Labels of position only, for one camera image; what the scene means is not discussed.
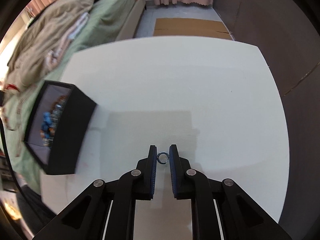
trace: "bed frame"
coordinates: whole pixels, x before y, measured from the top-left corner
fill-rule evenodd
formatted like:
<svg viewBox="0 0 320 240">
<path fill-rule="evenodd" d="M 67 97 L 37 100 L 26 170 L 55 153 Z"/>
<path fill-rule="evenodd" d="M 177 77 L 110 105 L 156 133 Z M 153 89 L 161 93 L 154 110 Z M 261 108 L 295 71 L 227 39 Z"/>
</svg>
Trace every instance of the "bed frame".
<svg viewBox="0 0 320 240">
<path fill-rule="evenodd" d="M 132 39 L 145 9 L 145 0 L 137 0 L 132 7 L 115 41 Z"/>
</svg>

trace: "beige blanket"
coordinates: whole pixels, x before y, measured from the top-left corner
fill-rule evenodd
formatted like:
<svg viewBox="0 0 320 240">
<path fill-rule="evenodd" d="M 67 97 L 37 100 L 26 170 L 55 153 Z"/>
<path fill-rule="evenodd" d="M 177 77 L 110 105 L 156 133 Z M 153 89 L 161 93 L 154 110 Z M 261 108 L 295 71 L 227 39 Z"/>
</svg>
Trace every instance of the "beige blanket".
<svg viewBox="0 0 320 240">
<path fill-rule="evenodd" d="M 94 0 L 57 0 L 50 5 L 39 19 L 20 38 L 8 63 L 4 80 L 15 85 L 20 92 L 43 78 L 50 69 L 44 64 L 45 56 L 55 50 L 65 32 L 84 13 L 88 12 Z M 10 98 L 9 90 L 5 101 Z"/>
</svg>

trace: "metal pin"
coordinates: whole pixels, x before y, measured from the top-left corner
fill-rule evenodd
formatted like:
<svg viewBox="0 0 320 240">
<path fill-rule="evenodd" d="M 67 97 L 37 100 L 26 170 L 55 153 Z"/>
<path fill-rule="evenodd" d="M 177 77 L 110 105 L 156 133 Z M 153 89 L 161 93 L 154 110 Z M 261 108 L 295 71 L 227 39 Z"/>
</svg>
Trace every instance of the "metal pin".
<svg viewBox="0 0 320 240">
<path fill-rule="evenodd" d="M 139 171 L 139 170 L 133 170 L 133 171 L 131 171 L 131 175 L 132 176 L 139 176 L 141 174 L 141 171 Z"/>
<path fill-rule="evenodd" d="M 225 179 L 224 180 L 224 184 L 226 185 L 226 186 L 232 186 L 233 184 L 234 184 L 234 182 L 233 182 L 233 180 L 232 179 Z"/>
<path fill-rule="evenodd" d="M 195 170 L 193 170 L 193 169 L 187 170 L 187 174 L 190 175 L 190 176 L 193 176 L 193 175 L 195 175 L 196 173 L 197 173 L 197 172 L 196 172 Z"/>
<path fill-rule="evenodd" d="M 101 187 L 103 185 L 103 180 L 97 179 L 97 180 L 94 181 L 93 185 L 95 187 Z"/>
</svg>

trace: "green bed sheet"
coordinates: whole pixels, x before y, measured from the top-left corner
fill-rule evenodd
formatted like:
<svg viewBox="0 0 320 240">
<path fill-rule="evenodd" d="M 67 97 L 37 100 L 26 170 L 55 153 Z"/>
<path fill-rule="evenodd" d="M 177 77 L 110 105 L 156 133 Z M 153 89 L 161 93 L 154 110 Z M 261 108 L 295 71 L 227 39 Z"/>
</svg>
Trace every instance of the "green bed sheet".
<svg viewBox="0 0 320 240">
<path fill-rule="evenodd" d="M 22 105 L 21 111 L 21 131 L 23 132 L 23 134 L 34 101 L 44 80 L 59 81 L 62 77 L 64 69 L 66 68 L 70 58 L 74 55 L 74 53 L 83 49 L 115 41 L 134 3 L 135 0 L 100 0 L 93 5 L 92 10 L 89 12 L 90 18 L 86 26 L 81 30 L 76 39 L 71 43 L 59 66 L 55 70 L 50 72 L 43 80 L 39 81 L 36 84 L 36 88 L 34 88 L 32 92 L 28 92 L 27 90 L 22 95 L 22 97 L 27 98 L 27 100 Z M 16 109 L 18 103 L 18 98 L 14 96 L 10 98 L 5 106 L 6 114 L 9 118 L 11 126 L 14 126 L 14 124 L 17 122 Z M 20 155 L 16 156 L 17 144 L 20 137 L 19 132 L 6 130 L 5 136 L 13 170 L 21 174 L 25 178 L 26 182 L 32 190 L 34 190 L 38 194 L 41 194 L 40 166 L 28 152 L 24 144 L 22 144 Z"/>
</svg>

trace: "small metal ring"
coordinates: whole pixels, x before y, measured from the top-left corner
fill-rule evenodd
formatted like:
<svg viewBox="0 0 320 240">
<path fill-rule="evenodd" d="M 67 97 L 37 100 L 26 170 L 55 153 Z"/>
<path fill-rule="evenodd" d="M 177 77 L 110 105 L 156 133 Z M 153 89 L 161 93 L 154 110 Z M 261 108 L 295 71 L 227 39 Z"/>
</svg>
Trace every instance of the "small metal ring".
<svg viewBox="0 0 320 240">
<path fill-rule="evenodd" d="M 165 154 L 165 155 L 168 157 L 168 159 L 167 159 L 165 162 L 162 162 L 162 161 L 159 159 L 159 156 L 162 155 L 162 154 Z M 169 160 L 169 154 L 167 154 L 166 152 L 158 153 L 158 155 L 157 155 L 157 161 L 158 161 L 160 164 L 166 164 L 166 163 L 168 162 L 168 160 Z"/>
</svg>

